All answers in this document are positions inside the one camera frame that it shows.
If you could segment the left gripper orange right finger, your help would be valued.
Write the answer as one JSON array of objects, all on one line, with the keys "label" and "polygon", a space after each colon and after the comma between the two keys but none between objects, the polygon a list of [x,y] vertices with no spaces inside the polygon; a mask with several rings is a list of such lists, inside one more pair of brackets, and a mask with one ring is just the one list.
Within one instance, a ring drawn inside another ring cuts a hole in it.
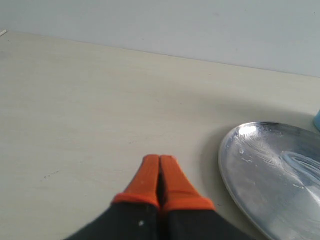
[{"label": "left gripper orange right finger", "polygon": [[252,239],[216,212],[213,202],[197,192],[173,156],[160,156],[160,167],[168,240]]}]

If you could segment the left gripper left finger with orange tip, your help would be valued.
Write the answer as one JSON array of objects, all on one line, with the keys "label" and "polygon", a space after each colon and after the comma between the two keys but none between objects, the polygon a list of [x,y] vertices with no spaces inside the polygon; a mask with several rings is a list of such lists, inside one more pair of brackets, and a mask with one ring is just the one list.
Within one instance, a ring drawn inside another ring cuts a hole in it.
[{"label": "left gripper left finger with orange tip", "polygon": [[143,158],[134,178],[94,221],[69,236],[68,240],[157,240],[157,198],[160,157]]}]

